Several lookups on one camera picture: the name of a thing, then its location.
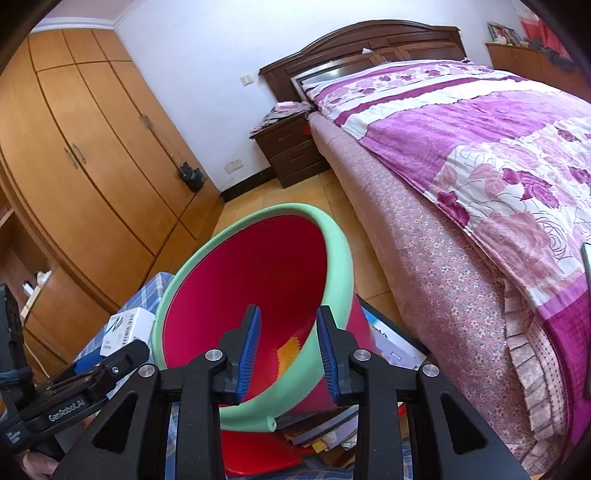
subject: wooden wardrobe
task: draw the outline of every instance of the wooden wardrobe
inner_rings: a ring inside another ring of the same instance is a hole
[[[113,31],[31,34],[0,76],[0,281],[23,308],[53,270],[25,321],[50,369],[209,239],[223,202],[189,190],[185,161],[203,171]]]

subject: wardrobe handle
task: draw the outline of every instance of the wardrobe handle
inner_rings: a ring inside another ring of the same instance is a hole
[[[72,155],[72,152],[70,152],[70,150],[68,150],[65,147],[64,147],[64,152],[66,152],[66,155],[68,155],[68,157],[70,157],[70,160],[72,161],[72,165],[74,165],[74,168],[78,168],[78,162],[74,158],[74,155]]]
[[[152,120],[150,120],[148,115],[143,113],[140,118],[142,119],[142,122],[148,130],[154,130],[154,124],[152,123]]]
[[[72,144],[72,147],[74,147],[74,150],[76,150],[76,153],[78,153],[78,156],[80,157],[80,161],[86,165],[86,159],[84,158],[84,155],[82,154],[82,152],[80,151],[80,149],[78,148],[78,145],[76,145],[75,143]]]

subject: tile floor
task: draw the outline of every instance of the tile floor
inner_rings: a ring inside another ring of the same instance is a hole
[[[214,233],[262,208],[290,202],[308,203],[335,219],[347,236],[353,254],[357,293],[388,318],[404,326],[367,234],[331,170],[287,189],[281,187],[279,180],[273,179],[239,196],[225,205]]]

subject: blue plaid cloth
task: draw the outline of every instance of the blue plaid cloth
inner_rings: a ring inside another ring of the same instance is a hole
[[[146,283],[139,292],[137,292],[125,305],[121,307],[121,312],[125,310],[131,310],[137,307],[148,310],[149,312],[156,313],[160,300],[164,295],[164,291],[174,278],[169,273],[159,273],[152,280]],[[86,347],[80,352],[77,359],[82,358],[97,348],[100,348],[100,344],[105,336],[105,330],[107,325],[97,333],[97,335],[89,342]],[[152,358],[152,346],[150,347],[150,357],[148,358],[149,363],[154,363]],[[115,389],[109,394],[111,398],[115,392],[121,387],[129,376],[120,380],[117,383]],[[168,446],[166,451],[166,480],[174,480],[175,471],[175,451],[177,444],[177,425],[178,425],[178,404],[174,403],[172,406],[172,412],[170,416],[170,425],[168,427]],[[404,459],[404,478],[405,480],[412,480],[413,469],[411,466],[411,453],[410,453],[410,442],[408,438],[402,439],[402,455]],[[248,477],[249,479],[260,479],[260,480],[351,480],[353,478],[353,468],[348,467],[345,469],[334,468],[325,464],[322,459],[317,456],[307,457],[304,460],[304,464],[283,470],[281,472],[266,473],[265,475],[257,475]]]

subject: light switch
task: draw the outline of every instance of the light switch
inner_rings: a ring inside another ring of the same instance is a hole
[[[250,85],[252,83],[252,77],[250,75],[245,75],[244,77],[240,77],[240,81],[244,86]]]

